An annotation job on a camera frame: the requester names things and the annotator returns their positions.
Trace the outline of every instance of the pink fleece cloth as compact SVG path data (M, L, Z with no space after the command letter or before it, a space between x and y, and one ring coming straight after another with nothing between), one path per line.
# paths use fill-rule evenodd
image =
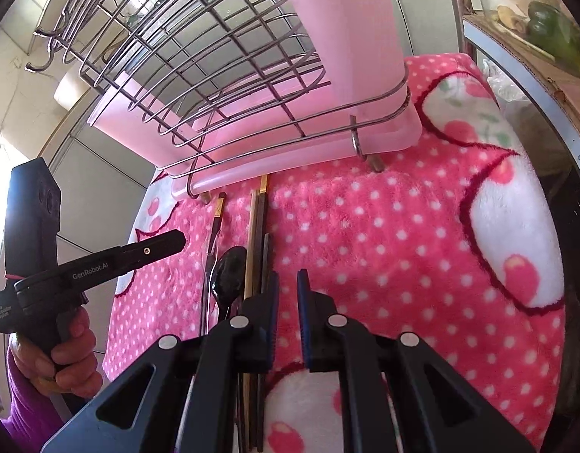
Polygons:
M265 451L342 451L338 378L302 369L295 281L303 267L314 290L370 331L420 334L536 447L548 428L564 310L544 194L467 56L407 65L425 132L413 148L383 155L384 173L348 158L270 178L267 228L281 298ZM172 228L188 242L120 278L103 363L110 379L159 336L197 335L213 206L175 203L170 183L160 175L148 189L131 242ZM247 242L258 184L225 188L220 253Z

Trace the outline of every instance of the black spoon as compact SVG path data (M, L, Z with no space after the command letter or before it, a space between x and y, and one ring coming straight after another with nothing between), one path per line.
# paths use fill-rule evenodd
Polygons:
M213 268L210 292L219 307L219 322L229 318L233 302L244 292L246 254L244 247L232 247Z

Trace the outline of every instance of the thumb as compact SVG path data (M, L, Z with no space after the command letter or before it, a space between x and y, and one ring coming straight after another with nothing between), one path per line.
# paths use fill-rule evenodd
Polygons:
M11 334L9 346L19 371L28 379L53 378L55 365L29 339L19 333Z

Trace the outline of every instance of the plastic bag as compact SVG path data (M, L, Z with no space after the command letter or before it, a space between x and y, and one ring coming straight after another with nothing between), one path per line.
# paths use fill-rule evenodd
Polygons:
M483 59L483 74L494 91L504 118L510 123L539 177L567 171L571 156L536 106L495 63Z

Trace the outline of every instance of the metal wire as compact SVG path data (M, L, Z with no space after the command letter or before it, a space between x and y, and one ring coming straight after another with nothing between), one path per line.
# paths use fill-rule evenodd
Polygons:
M301 127L306 120L383 100L407 88L407 72L379 97L294 117L289 102L329 82L288 0L67 0L55 29L37 29L36 35L48 39L48 59L26 69L42 72L58 53L66 63L79 60L79 75L91 87L101 95L114 88L115 96L128 100L129 110L143 112L143 122L153 121L162 140L188 149L183 160L161 167L190 164L186 172L174 176L188 176L188 185L194 173L212 166L344 131L350 132L355 152L363 158L359 129L391 120L410 101L407 90L403 105L385 117L359 123L351 115L349 124L306 134ZM126 89L131 80L141 86L136 93ZM279 92L286 81L291 81L293 91ZM225 112L226 105L260 91L271 99L237 113ZM208 134L274 107L284 111L287 121L204 149ZM179 131L201 118L207 125L191 138ZM284 127L294 130L293 139L217 161L211 156L217 149ZM197 166L200 158L206 165Z

